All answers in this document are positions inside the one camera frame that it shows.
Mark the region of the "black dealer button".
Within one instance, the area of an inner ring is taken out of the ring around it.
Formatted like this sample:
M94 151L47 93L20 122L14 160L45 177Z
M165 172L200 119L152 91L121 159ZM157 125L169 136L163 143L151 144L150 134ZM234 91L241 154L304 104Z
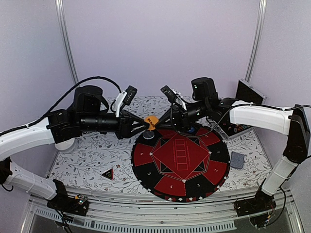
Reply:
M155 136L155 133L153 131L150 131L150 130L146 130L143 132L143 138L146 139L146 140L151 140L154 138Z

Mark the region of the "orange big blind button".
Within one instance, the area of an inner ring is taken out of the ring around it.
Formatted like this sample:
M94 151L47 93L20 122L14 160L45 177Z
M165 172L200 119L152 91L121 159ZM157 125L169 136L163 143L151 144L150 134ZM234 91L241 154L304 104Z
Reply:
M147 116L144 121L149 124L148 130L153 131L156 129L156 124L159 122L159 119L156 116Z

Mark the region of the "blue small blind button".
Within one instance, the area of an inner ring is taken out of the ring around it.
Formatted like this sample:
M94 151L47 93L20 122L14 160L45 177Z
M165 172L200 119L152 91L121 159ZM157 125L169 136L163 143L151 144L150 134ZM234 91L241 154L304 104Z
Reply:
M190 126L190 128L187 130L187 133L194 133L196 129L193 126Z

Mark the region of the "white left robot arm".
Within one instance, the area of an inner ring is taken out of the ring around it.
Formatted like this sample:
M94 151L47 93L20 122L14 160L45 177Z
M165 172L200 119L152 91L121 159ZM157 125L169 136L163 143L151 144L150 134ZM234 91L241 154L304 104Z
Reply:
M68 109L52 111L41 120L0 134L0 183L17 186L28 193L54 202L62 211L72 207L61 181L48 180L27 171L11 160L11 156L35 147L54 144L59 151L74 148L75 139L84 133L114 133L117 139L131 138L148 129L148 123L124 110L135 97L137 89L128 86L121 91L114 110L103 97L103 90L94 85L75 89L73 103Z

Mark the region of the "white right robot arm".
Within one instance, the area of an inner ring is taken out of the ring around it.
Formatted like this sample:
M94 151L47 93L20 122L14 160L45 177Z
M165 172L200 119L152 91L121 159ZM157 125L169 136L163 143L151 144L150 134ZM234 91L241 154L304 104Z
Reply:
M192 139L172 129L139 136L132 150L139 193L176 202L201 200L215 192L257 188L282 156L287 137L258 127L227 138L214 122L201 119Z

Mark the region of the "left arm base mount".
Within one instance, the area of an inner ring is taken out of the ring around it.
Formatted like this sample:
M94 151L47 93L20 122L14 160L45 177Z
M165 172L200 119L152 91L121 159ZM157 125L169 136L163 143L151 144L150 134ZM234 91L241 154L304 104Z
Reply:
M89 208L88 197L78 194L75 197L57 194L53 199L47 200L47 207L59 212L86 216Z

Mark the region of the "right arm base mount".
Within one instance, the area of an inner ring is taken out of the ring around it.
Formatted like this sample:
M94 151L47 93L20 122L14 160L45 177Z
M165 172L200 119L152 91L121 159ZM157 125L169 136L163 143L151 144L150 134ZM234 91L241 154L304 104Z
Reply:
M275 212L276 203L274 199L269 201L256 198L238 199L233 207L238 216L249 216L249 221L254 227L264 228L269 224Z

